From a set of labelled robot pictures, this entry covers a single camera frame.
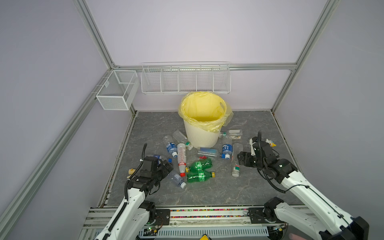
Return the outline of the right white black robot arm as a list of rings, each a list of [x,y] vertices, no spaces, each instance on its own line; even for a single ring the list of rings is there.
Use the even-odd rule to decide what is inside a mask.
[[[280,198],[264,204],[260,218],[268,223],[284,222],[314,240],[367,240],[369,224],[362,217],[353,217],[337,207],[318,191],[287,159],[279,159],[271,145],[263,141],[262,133],[250,139],[250,152],[233,157],[243,166],[255,168],[276,191],[293,193],[314,217],[295,209]]]

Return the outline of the blue label water bottle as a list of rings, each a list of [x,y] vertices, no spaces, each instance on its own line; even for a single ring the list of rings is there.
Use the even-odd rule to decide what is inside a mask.
[[[222,137],[222,158],[229,160],[233,153],[232,139],[229,136]]]

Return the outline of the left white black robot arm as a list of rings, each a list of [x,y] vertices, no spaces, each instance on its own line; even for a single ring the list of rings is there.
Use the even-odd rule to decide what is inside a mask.
[[[173,170],[170,163],[156,157],[146,156],[144,144],[140,164],[124,185],[124,198],[113,217],[96,240],[136,240],[140,230],[156,220],[156,207],[146,197],[154,187]]]

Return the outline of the crushed clear bottle white cap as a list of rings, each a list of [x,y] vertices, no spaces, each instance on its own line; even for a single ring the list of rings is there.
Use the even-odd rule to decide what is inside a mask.
[[[172,180],[174,181],[174,183],[177,184],[178,187],[180,187],[181,189],[185,189],[187,184],[185,183],[185,181],[183,180],[183,178],[178,175],[178,174],[175,174],[172,176]]]

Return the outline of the tall clear bottle green cap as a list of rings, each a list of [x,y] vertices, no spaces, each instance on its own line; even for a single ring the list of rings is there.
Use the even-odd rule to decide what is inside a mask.
[[[232,176],[238,178],[240,176],[240,163],[238,155],[243,151],[243,145],[240,143],[234,143],[233,155],[232,155]]]

